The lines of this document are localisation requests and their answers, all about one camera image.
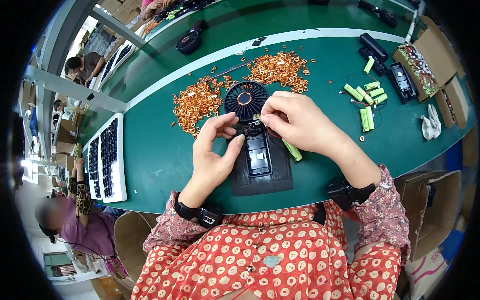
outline white pipe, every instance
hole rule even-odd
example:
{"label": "white pipe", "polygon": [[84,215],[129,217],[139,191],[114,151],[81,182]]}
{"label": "white pipe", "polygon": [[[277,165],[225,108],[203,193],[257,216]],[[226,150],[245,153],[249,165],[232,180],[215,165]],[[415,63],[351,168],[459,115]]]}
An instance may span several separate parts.
{"label": "white pipe", "polygon": [[412,23],[410,23],[410,29],[408,30],[407,37],[405,38],[405,44],[409,44],[410,40],[412,39],[412,34],[413,30],[415,29],[415,21],[417,20],[418,13],[418,10],[415,10],[415,12],[413,13],[413,20]]}

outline black fan housing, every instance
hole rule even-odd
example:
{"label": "black fan housing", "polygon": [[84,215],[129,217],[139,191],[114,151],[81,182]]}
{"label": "black fan housing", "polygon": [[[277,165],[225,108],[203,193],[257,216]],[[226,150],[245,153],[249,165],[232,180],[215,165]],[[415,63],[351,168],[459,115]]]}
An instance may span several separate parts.
{"label": "black fan housing", "polygon": [[262,112],[267,99],[268,92],[262,84],[242,81],[227,91],[223,105],[226,113],[235,111],[240,123],[248,124],[253,121],[254,115]]}
{"label": "black fan housing", "polygon": [[202,44],[202,39],[197,31],[189,31],[177,42],[177,50],[181,54],[190,55]]}

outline black wire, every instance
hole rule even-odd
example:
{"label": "black wire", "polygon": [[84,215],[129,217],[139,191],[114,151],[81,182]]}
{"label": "black wire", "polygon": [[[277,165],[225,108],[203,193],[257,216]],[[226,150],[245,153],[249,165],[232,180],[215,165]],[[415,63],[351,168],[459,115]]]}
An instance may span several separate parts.
{"label": "black wire", "polygon": [[[62,240],[57,239],[57,237],[54,237],[54,238],[55,238],[57,241],[60,241],[60,242],[65,243],[65,244],[72,244],[72,245],[78,245],[78,246],[85,247],[85,248],[87,248],[88,250],[90,250],[91,252],[93,252],[94,254],[100,256],[100,259],[102,259],[102,260],[104,260],[104,261],[107,261],[107,260],[108,260],[108,259],[103,258],[103,257],[102,257],[100,254],[98,254],[97,252],[95,252],[95,251],[93,251],[92,249],[88,248],[87,246],[84,246],[84,245],[82,245],[82,244],[70,243],[70,242],[67,242],[67,241],[62,241]],[[91,256],[91,255],[89,255],[89,254],[87,254],[87,253],[84,253],[84,254],[85,254],[85,255],[88,255],[88,256],[90,256],[90,257],[93,257],[93,258],[95,258],[95,259],[97,258],[97,257]]]}

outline fan grille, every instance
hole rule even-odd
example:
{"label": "fan grille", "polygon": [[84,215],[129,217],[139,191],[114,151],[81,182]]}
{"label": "fan grille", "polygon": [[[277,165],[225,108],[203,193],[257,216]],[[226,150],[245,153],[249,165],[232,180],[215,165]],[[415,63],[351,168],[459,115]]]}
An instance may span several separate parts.
{"label": "fan grille", "polygon": [[268,92],[256,81],[242,81],[232,86],[225,96],[225,112],[235,112],[240,122],[253,120],[253,116],[262,112],[268,99]]}
{"label": "fan grille", "polygon": [[197,38],[198,38],[198,32],[196,31],[189,32],[186,36],[182,37],[182,39],[177,43],[177,49],[183,49],[185,47],[188,47]]}

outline woman's hand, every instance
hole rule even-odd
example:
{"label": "woman's hand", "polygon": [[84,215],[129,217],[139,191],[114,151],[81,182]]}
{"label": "woman's hand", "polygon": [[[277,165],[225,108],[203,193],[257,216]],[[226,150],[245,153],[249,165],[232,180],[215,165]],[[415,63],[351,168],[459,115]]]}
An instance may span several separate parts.
{"label": "woman's hand", "polygon": [[75,160],[75,168],[77,169],[77,172],[83,173],[84,164],[85,164],[85,158],[77,158]]}
{"label": "woman's hand", "polygon": [[193,143],[192,179],[180,193],[179,202],[189,208],[200,207],[208,195],[227,179],[241,151],[245,136],[241,134],[235,137],[228,144],[223,157],[213,153],[212,146],[217,137],[231,139],[237,133],[231,126],[238,121],[239,118],[231,112],[205,122],[197,140]]}
{"label": "woman's hand", "polygon": [[262,108],[260,120],[290,144],[328,157],[350,139],[304,95],[274,92]]}
{"label": "woman's hand", "polygon": [[147,5],[147,12],[155,11],[159,8],[163,7],[163,3],[166,2],[165,0],[155,0]]}
{"label": "woman's hand", "polygon": [[175,2],[177,2],[177,0],[165,0],[163,7],[170,7]]}

